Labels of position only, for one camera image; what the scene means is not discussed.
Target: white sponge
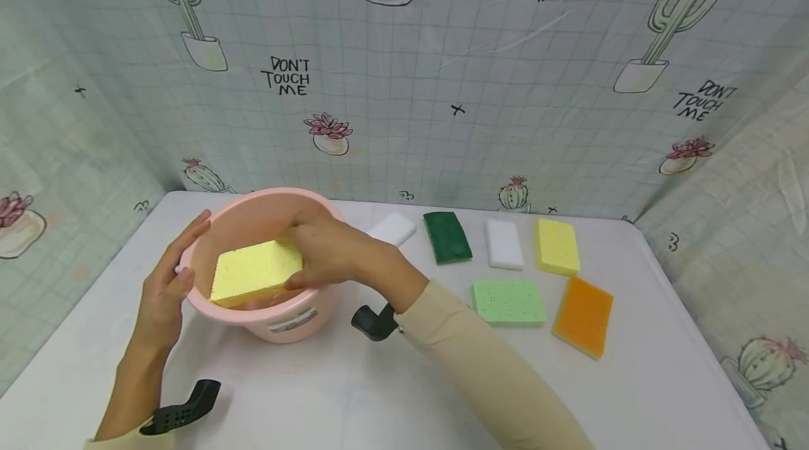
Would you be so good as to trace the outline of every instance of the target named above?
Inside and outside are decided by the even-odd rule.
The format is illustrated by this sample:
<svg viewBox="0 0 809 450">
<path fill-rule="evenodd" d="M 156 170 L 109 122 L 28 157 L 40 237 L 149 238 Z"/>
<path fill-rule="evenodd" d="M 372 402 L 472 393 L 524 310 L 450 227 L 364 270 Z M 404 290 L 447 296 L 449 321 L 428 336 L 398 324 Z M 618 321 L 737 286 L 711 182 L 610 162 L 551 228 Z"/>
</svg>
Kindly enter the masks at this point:
<svg viewBox="0 0 809 450">
<path fill-rule="evenodd" d="M 373 226 L 368 235 L 393 246 L 401 246 L 407 238 L 413 236 L 414 232 L 416 232 L 415 223 L 398 213 L 392 213 Z"/>
<path fill-rule="evenodd" d="M 517 226 L 503 220 L 486 220 L 486 244 L 489 265 L 501 269 L 522 270 L 522 249 Z"/>
</svg>

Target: light green sponge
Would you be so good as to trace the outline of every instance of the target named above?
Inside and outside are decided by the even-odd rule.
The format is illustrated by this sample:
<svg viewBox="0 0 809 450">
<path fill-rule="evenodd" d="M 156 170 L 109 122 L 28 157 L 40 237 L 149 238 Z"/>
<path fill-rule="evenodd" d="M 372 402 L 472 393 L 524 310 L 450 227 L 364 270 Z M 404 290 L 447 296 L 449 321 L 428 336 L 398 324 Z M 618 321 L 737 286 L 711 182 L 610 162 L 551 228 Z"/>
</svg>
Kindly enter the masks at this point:
<svg viewBox="0 0 809 450">
<path fill-rule="evenodd" d="M 475 282 L 472 307 L 492 326 L 539 327 L 545 323 L 545 306 L 534 282 Z"/>
</svg>

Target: black wrist strap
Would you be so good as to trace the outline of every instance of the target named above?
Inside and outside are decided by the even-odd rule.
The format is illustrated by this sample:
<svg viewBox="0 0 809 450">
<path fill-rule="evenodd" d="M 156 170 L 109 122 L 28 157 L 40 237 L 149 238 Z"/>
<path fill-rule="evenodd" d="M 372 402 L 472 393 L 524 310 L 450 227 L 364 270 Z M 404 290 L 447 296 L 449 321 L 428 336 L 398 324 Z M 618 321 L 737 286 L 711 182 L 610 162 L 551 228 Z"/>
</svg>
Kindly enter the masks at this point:
<svg viewBox="0 0 809 450">
<path fill-rule="evenodd" d="M 222 384 L 216 380 L 197 381 L 191 397 L 188 397 L 185 404 L 155 409 L 151 424 L 140 428 L 140 433 L 147 436 L 165 434 L 170 430 L 196 422 L 212 410 L 213 403 L 219 396 L 220 386 Z"/>
<path fill-rule="evenodd" d="M 393 320 L 393 306 L 385 305 L 382 312 L 377 315 L 365 305 L 351 318 L 351 326 L 359 329 L 369 340 L 383 340 L 389 337 L 399 324 Z"/>
</svg>

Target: shower curtain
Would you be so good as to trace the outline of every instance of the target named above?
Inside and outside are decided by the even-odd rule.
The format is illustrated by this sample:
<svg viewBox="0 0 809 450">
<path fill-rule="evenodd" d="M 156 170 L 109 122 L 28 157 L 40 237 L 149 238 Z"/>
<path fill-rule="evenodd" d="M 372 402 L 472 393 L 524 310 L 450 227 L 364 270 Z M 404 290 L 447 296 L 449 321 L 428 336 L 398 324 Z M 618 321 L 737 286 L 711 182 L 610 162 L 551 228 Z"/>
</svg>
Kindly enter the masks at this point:
<svg viewBox="0 0 809 450">
<path fill-rule="evenodd" d="M 809 444 L 809 0 L 0 3 L 0 392 L 167 191 L 295 185 L 634 223 Z"/>
</svg>

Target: pink bucket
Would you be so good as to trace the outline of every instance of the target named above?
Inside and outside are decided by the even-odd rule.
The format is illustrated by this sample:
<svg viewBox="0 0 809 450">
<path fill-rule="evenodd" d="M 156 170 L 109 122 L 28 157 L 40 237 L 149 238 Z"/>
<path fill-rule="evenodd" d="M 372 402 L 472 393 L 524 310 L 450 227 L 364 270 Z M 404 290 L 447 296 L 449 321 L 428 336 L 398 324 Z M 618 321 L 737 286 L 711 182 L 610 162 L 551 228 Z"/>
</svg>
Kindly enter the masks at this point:
<svg viewBox="0 0 809 450">
<path fill-rule="evenodd" d="M 209 300 L 219 254 L 275 239 L 288 228 L 295 214 L 315 207 L 343 220 L 328 199 L 312 191 L 292 187 L 259 190 L 230 202 L 211 216 L 211 229 L 188 247 L 180 269 L 191 266 L 196 273 L 188 301 L 215 321 L 243 326 L 271 343 L 292 343 L 309 337 L 329 321 L 339 301 L 339 288 L 286 292 L 233 308 Z"/>
</svg>

